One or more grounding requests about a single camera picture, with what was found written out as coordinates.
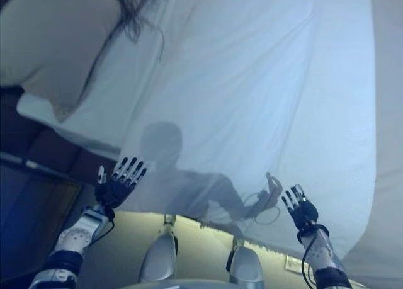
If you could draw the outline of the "robot right hand black silver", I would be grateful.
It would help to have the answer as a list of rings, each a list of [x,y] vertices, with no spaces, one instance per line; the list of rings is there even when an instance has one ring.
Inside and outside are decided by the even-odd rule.
[[[299,184],[286,190],[281,200],[299,231],[307,230],[317,223],[318,211],[307,199],[304,190]]]

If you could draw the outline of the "robot left hand black silver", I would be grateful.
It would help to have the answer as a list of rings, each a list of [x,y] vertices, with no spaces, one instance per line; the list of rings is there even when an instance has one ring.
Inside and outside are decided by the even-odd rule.
[[[137,157],[124,157],[110,177],[105,167],[100,165],[94,189],[96,201],[103,207],[119,207],[136,189],[146,172],[145,162]]]

